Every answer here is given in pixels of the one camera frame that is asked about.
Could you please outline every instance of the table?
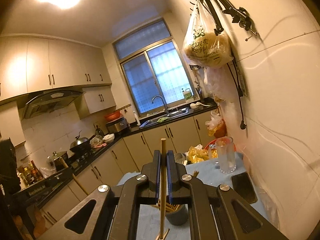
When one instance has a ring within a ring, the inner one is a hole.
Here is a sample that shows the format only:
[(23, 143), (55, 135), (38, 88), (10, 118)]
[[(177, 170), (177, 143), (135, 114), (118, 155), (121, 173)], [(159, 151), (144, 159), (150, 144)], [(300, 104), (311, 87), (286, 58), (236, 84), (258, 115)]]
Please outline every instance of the table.
[[(188, 174), (192, 174), (193, 171), (199, 171), (199, 178), (204, 184), (217, 187), (218, 185), (225, 183), (232, 186), (231, 176), (245, 172), (241, 154), (236, 154), (236, 170), (230, 174), (223, 174), (219, 169), (215, 168), (214, 162), (209, 160), (200, 163), (194, 163), (186, 166)], [(140, 173), (127, 173), (119, 181), (118, 185), (124, 184), (128, 179), (138, 175)], [(256, 192), (258, 201), (251, 204), (251, 206), (258, 211), (265, 219), (268, 220), (268, 216), (263, 207), (262, 201), (257, 193), (255, 186), (253, 185)], [(160, 211), (149, 205), (140, 206), (139, 214), (139, 223), (137, 230), (137, 240), (145, 239), (156, 239), (156, 236), (159, 234), (160, 227)], [(190, 239), (190, 229), (189, 229), (189, 220), (182, 226), (174, 226), (165, 219), (165, 230), (170, 228), (169, 234), (166, 237), (166, 240), (188, 240)]]

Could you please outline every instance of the black phone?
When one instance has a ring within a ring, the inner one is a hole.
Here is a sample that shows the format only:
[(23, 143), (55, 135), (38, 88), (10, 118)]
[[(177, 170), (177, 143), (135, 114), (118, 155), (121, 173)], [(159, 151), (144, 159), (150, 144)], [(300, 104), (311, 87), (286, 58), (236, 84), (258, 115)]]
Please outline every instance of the black phone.
[(258, 201), (257, 195), (254, 192), (251, 180), (247, 172), (231, 176), (233, 190), (244, 198), (249, 204)]

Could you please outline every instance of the bundle of chopsticks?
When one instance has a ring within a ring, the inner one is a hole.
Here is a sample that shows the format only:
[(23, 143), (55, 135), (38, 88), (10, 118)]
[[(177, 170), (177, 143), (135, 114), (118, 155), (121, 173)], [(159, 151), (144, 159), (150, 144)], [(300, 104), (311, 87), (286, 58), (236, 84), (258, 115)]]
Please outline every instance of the bundle of chopsticks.
[[(192, 176), (196, 177), (196, 176), (198, 176), (198, 174), (199, 174), (199, 171), (194, 171), (193, 174), (192, 174)], [(151, 206), (160, 209), (161, 200), (159, 199), (157, 205), (151, 205)], [(175, 212), (175, 211), (177, 211), (180, 207), (181, 207), (181, 205), (171, 205), (170, 203), (166, 202), (166, 203), (165, 203), (165, 212), (166, 212), (166, 213)]]

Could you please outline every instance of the range hood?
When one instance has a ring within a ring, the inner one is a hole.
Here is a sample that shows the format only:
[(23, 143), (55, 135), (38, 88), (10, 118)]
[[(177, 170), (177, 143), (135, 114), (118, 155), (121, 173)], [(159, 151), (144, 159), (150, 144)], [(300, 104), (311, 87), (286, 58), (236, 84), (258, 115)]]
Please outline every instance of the range hood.
[(70, 89), (49, 90), (26, 103), (22, 119), (28, 119), (43, 113), (50, 113), (57, 109), (70, 105), (84, 92)]

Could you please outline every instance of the kitchen sink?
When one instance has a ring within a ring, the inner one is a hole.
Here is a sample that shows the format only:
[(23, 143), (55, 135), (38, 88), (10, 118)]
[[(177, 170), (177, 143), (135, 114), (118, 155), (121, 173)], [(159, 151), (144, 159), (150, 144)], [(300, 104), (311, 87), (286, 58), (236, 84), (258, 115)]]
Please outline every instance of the kitchen sink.
[(167, 122), (167, 121), (170, 121), (172, 119), (175, 119), (175, 118), (178, 118), (178, 117), (181, 117), (181, 116), (184, 116), (186, 114), (189, 113), (189, 108), (183, 108), (183, 109), (180, 109), (178, 111), (174, 111), (172, 113), (169, 113), (169, 114), (163, 114), (161, 116), (158, 116), (158, 117), (155, 117), (155, 118), (152, 118), (148, 121), (145, 121), (142, 125), (140, 125), (140, 128), (142, 127), (146, 127), (146, 126), (151, 126), (151, 125), (155, 125), (158, 123), (158, 120), (162, 117), (168, 117), (169, 119), (161, 122), (161, 123), (164, 123), (164, 122)]

